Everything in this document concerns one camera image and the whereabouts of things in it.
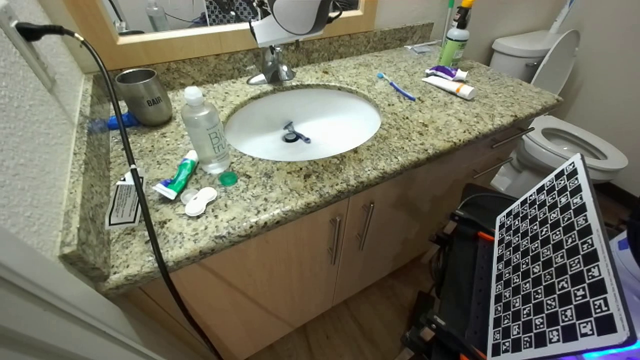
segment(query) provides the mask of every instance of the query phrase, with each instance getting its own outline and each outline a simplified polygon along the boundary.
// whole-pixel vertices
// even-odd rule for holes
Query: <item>cabinet handle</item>
[[[333,226],[333,244],[327,250],[331,256],[331,265],[335,265],[335,260],[338,257],[338,239],[340,238],[340,223],[342,222],[342,217],[337,216],[329,222]]]
[[[517,133],[516,135],[509,136],[508,138],[491,145],[491,148],[495,149],[496,147],[503,146],[504,144],[506,144],[506,143],[508,143],[508,142],[510,142],[512,140],[520,138],[521,136],[526,135],[526,134],[530,133],[531,131],[534,131],[536,128],[535,127],[530,127],[529,129],[522,129],[522,128],[519,128],[519,129],[521,130],[521,132]]]
[[[500,162],[500,163],[498,163],[498,164],[496,164],[496,165],[494,165],[494,166],[492,166],[492,167],[490,167],[490,168],[488,168],[488,169],[486,169],[484,171],[474,170],[474,172],[476,172],[476,174],[474,175],[474,179],[477,179],[478,177],[481,177],[482,175],[485,175],[486,173],[491,172],[492,170],[495,170],[495,169],[497,169],[499,167],[502,167],[503,165],[506,165],[506,164],[508,164],[508,163],[510,163],[512,161],[513,161],[513,158],[508,158],[507,160],[504,160],[504,161],[502,161],[502,162]]]
[[[362,206],[367,216],[364,220],[364,227],[362,228],[362,235],[356,234],[356,238],[359,241],[358,251],[364,250],[364,244],[367,242],[367,234],[369,234],[369,225],[371,225],[371,218],[373,217],[373,210],[375,209],[376,204],[372,201],[369,205]]]

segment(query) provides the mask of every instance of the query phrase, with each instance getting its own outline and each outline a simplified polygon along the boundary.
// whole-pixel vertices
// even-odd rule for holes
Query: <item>faucet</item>
[[[296,72],[290,66],[282,62],[282,48],[279,45],[271,45],[262,52],[262,73],[246,81],[249,85],[263,85],[281,83],[293,80]]]

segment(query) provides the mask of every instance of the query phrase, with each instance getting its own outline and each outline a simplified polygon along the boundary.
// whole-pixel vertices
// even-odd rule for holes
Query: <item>mirror frame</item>
[[[248,22],[121,37],[116,33],[101,0],[62,1],[76,23],[77,32],[96,48],[109,70],[257,47]],[[344,12],[342,17],[325,27],[322,35],[314,38],[371,31],[374,29],[377,8],[378,0],[360,0],[358,10]]]

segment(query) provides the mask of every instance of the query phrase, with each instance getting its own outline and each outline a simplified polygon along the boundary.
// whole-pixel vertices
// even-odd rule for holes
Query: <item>purple tube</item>
[[[454,67],[437,65],[425,71],[427,76],[439,76],[451,81],[464,81],[467,79],[467,71],[462,71]]]

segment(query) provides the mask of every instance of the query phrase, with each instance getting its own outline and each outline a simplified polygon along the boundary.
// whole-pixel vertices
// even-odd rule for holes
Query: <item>stainless steel cup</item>
[[[171,100],[155,70],[127,70],[116,76],[116,85],[129,111],[142,124],[158,126],[171,120]]]

